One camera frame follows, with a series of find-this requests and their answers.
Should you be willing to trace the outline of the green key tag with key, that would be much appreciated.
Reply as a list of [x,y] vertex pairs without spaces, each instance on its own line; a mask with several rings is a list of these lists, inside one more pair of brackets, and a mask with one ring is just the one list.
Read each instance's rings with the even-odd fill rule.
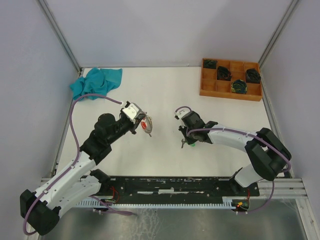
[[190,146],[190,147],[194,147],[196,144],[195,143],[188,143],[185,139],[181,140],[181,148],[183,149],[184,146]]

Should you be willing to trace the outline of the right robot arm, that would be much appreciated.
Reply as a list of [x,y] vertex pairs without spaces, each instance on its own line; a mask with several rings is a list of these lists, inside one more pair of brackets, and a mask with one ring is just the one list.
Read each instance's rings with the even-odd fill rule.
[[183,145],[196,142],[224,145],[247,154],[249,165],[240,168],[229,179],[229,189],[236,196],[246,192],[251,184],[261,180],[272,182],[291,168],[291,153],[268,128],[252,132],[215,121],[204,122],[198,113],[187,107],[177,109],[174,117],[181,121],[178,130],[183,135]]

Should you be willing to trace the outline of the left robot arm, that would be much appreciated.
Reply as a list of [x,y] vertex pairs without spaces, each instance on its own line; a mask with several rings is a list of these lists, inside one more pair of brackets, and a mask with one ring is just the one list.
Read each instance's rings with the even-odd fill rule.
[[132,107],[122,109],[119,119],[110,113],[99,116],[89,137],[77,147],[75,159],[44,185],[20,195],[24,234],[44,236],[85,198],[106,195],[111,189],[108,175],[94,168],[112,151],[112,143],[128,132],[135,134],[141,123],[152,126],[145,112],[135,112]]

